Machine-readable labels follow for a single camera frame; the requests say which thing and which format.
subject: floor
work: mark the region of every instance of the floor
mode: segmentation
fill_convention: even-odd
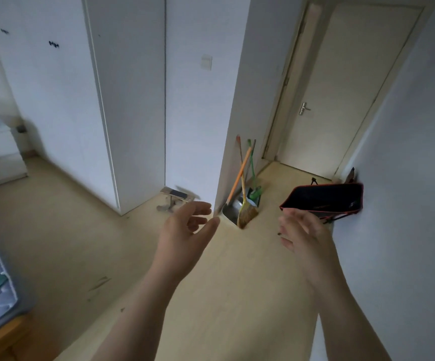
[[[49,163],[26,163],[28,178],[0,186],[0,247],[34,288],[57,359],[89,360],[151,263],[164,198],[119,217]],[[222,219],[172,299],[157,360],[309,358],[316,311],[276,219],[311,175],[275,162],[259,180],[259,216],[245,230]]]

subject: small stool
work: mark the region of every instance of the small stool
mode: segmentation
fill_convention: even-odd
[[[182,191],[173,190],[170,187],[165,186],[161,190],[161,194],[166,195],[166,204],[165,205],[158,205],[157,211],[168,211],[170,213],[173,213],[174,211],[172,208],[178,203],[178,202],[191,202],[195,199],[193,195],[189,195],[186,193],[183,193]]]

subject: wardrobe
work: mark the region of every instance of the wardrobe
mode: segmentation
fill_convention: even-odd
[[[119,214],[159,193],[165,0],[0,0],[0,60],[40,156]]]

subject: metal dustpan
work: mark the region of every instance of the metal dustpan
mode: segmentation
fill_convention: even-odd
[[[249,198],[246,199],[252,206],[257,207],[256,203]],[[224,205],[222,207],[222,214],[229,219],[229,221],[238,226],[238,216],[239,211],[243,205],[243,193],[240,193],[236,198],[234,198],[229,205]]]

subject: light switch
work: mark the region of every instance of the light switch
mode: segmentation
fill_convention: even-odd
[[[203,54],[201,57],[201,68],[211,71],[211,65],[213,64],[213,56]]]

